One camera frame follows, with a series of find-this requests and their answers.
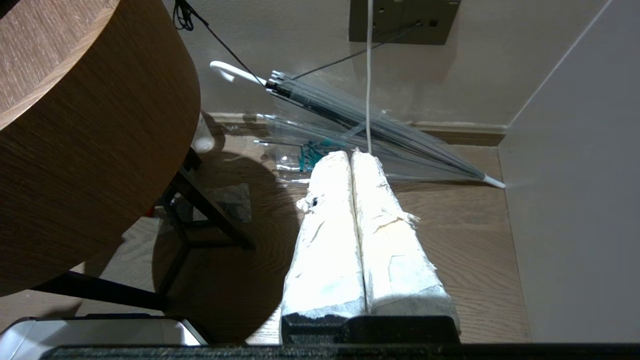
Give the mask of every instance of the wooden table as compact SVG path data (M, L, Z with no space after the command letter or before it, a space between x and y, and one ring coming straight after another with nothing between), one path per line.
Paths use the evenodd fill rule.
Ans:
M195 68L161 0L0 4L0 295L101 251L178 172Z

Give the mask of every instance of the floor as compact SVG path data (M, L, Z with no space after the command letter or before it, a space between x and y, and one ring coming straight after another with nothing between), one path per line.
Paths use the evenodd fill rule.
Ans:
M196 173L207 189L247 183L252 221L244 230L256 251L193 250L170 292L170 316L189 319L219 342L278 343L278 305L301 214L300 185L276 181L268 148L252 136L218 137ZM452 146L500 179L496 148ZM530 340L504 192L477 184L405 183L394 186L403 209L422 219L419 238L453 297L465 343ZM166 223L141 218L106 250L75 268L153 291L177 250ZM149 313L129 306L26 290L0 298L0 329L23 316Z

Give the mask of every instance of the umbrella tip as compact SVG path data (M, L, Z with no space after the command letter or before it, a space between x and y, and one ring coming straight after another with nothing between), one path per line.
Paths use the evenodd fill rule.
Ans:
M489 184L489 185L493 185L493 186L495 186L495 187L496 187L496 188L498 188L498 189L504 189L504 188L505 188L505 186L504 186L504 183L503 183L503 182L498 181L498 180L496 180L496 179L492 178L492 177L491 177L491 176L489 176L489 175L484 175L484 179L483 179L483 181L484 181L485 183Z

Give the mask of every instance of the umbrella handle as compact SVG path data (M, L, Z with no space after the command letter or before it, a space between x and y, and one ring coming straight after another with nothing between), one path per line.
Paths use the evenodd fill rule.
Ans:
M504 183L502 183L502 182L500 182L500 181L498 181L498 180L496 180L496 179L492 178L492 177L491 177L491 176L489 176L489 175L486 175L486 174L485 174L485 175L484 175L484 179L483 179L483 181L484 181L485 183L487 183L487 184L490 184L490 185L495 186L495 187L496 187L496 188L498 188L498 189L504 189Z
M250 73L244 71L244 70L240 70L239 68L235 67L235 66L231 66L227 63L223 63L222 61L212 61L209 63L209 68L213 71L219 72L220 75L225 78L225 80L229 81L230 83L233 82L233 80L235 79L235 76L239 76L240 78L243 79L247 79L249 81L251 81L252 83L258 84L258 85L262 85L265 86L267 84L267 81L265 79L262 78L257 78L253 75L251 75Z

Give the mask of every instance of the power outlet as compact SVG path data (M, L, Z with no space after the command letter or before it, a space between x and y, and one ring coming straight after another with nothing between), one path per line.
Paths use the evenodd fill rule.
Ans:
M374 0L373 42L444 45L461 0ZM367 0L351 0L349 41L367 41Z

